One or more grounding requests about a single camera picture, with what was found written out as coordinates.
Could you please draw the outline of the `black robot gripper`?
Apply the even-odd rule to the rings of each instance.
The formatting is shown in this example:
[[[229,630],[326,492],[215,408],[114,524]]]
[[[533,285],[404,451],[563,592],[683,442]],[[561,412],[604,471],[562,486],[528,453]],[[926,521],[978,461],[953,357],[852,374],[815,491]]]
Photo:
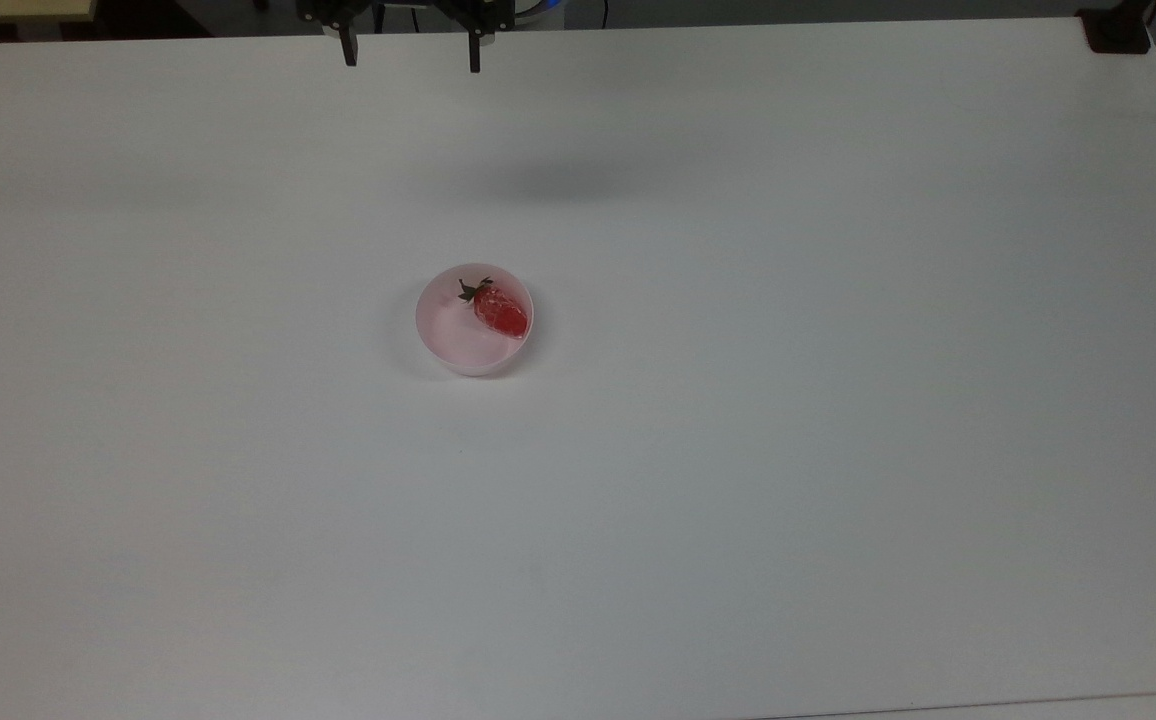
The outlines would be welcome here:
[[[497,35],[516,27],[514,1],[401,1],[376,0],[373,6],[440,12],[464,28],[468,37],[469,69],[481,72],[481,49],[492,44]],[[314,22],[331,37],[336,37],[348,67],[358,64],[357,18],[371,10],[371,1],[296,1],[296,14],[304,22]]]

